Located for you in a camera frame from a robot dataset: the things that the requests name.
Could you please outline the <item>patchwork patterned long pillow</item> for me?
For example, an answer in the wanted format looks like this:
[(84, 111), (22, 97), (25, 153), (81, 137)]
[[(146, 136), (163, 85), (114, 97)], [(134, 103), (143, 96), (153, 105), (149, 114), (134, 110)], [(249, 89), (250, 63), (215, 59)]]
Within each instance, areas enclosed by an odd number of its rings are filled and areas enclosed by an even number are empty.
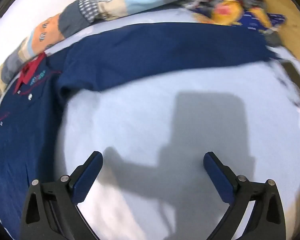
[(0, 66), (0, 99), (24, 64), (94, 22), (115, 20), (175, 1), (178, 0), (75, 0), (61, 13), (37, 25)]

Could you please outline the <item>colourful yellow blue cloth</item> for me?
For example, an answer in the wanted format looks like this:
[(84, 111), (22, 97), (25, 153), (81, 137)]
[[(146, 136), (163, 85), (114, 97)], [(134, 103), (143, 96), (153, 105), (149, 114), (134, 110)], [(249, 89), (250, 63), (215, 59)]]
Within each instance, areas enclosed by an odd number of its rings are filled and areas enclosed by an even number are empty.
[(200, 23), (245, 27), (272, 33), (286, 21), (281, 14), (268, 13), (264, 0), (181, 0)]

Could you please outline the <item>wooden headboard panel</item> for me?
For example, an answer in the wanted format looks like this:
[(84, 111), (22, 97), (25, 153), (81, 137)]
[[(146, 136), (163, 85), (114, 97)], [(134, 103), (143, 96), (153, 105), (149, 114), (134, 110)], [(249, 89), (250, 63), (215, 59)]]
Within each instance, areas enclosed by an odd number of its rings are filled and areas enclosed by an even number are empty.
[(300, 61), (300, 11), (292, 0), (265, 0), (268, 12), (282, 14), (285, 24), (279, 35), (285, 47)]

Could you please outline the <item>navy blue work shirt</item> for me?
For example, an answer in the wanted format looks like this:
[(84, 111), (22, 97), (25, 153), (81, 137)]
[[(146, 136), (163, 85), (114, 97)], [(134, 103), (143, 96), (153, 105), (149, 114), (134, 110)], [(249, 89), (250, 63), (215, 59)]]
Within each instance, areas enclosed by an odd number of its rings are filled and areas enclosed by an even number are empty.
[(269, 61), (264, 37), (243, 27), (200, 23), (134, 24), (91, 35), (25, 67), (0, 105), (0, 219), (20, 236), (31, 181), (53, 180), (56, 138), (76, 90), (102, 92), (184, 69)]

